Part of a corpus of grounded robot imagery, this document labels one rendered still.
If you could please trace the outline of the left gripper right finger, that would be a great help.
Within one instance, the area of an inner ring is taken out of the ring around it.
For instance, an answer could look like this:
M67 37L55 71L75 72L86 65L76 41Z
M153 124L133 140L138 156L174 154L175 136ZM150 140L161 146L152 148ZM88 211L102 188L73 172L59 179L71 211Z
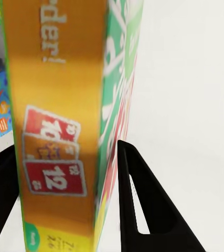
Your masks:
M121 252L206 252L137 148L118 140ZM150 234L138 231L130 175Z

